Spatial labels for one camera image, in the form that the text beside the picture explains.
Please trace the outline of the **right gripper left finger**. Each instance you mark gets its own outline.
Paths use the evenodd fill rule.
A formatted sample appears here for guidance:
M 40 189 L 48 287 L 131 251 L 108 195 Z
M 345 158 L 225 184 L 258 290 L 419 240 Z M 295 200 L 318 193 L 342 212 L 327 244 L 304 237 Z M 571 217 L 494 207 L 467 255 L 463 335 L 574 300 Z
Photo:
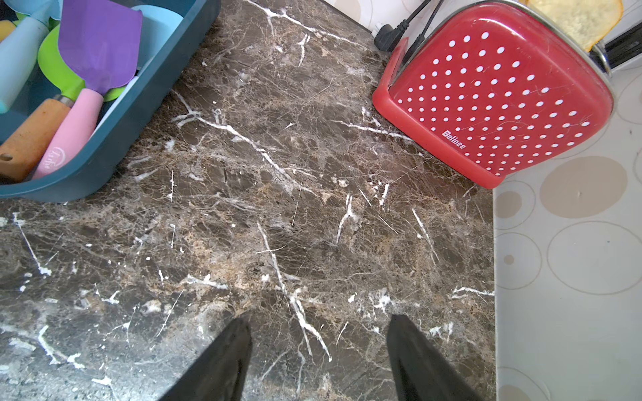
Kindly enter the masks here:
M 240 400 L 251 356 L 250 326 L 246 319 L 235 318 L 160 401 Z

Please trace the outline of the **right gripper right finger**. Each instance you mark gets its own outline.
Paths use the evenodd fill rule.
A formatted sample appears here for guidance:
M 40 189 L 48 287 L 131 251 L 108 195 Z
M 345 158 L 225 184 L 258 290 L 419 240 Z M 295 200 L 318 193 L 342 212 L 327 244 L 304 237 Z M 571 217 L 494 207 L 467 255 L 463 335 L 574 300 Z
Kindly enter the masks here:
M 411 319 L 394 314 L 386 345 L 399 400 L 480 400 Z

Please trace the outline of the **teal plastic storage box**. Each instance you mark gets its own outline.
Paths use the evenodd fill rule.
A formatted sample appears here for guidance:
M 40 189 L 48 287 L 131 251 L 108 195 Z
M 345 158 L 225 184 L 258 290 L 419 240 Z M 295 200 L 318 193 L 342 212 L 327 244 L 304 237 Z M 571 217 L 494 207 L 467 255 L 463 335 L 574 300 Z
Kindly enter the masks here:
M 216 21 L 220 1 L 152 1 L 183 16 L 133 87 L 101 109 L 103 120 L 68 165 L 38 180 L 1 185 L 3 199 L 70 202 L 100 190 L 139 138 Z

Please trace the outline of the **green shovel orange handle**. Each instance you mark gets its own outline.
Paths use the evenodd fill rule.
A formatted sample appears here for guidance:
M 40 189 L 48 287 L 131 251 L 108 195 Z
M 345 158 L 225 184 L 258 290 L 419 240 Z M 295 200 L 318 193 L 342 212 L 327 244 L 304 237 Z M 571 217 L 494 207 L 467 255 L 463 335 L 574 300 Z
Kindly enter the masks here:
M 85 88 L 85 81 L 60 55 L 59 33 L 60 29 L 54 28 L 47 35 L 37 61 L 45 78 L 60 90 L 60 94 L 46 99 L 1 145 L 2 182 L 21 182 L 29 176 L 46 155 L 65 118 L 76 109 L 75 101 Z

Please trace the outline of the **purple shovel pink handle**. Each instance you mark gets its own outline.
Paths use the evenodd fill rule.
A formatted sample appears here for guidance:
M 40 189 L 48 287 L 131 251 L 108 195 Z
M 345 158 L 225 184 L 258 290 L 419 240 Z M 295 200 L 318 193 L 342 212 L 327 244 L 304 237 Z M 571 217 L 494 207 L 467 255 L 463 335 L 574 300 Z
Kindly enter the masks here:
M 105 95 L 133 79 L 143 20 L 141 11 L 112 1 L 64 2 L 59 51 L 85 88 L 35 169 L 35 180 L 59 170 L 80 153 L 95 131 Z

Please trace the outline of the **green shovel yellow handle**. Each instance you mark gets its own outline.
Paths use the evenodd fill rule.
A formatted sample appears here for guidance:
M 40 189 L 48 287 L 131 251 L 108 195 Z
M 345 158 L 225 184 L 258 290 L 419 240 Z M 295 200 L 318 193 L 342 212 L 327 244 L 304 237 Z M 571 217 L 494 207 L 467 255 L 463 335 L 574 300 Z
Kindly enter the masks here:
M 14 22 L 10 20 L 1 20 L 0 21 L 0 42 L 3 42 L 5 38 L 8 38 L 8 36 L 13 33 L 13 31 L 17 28 Z

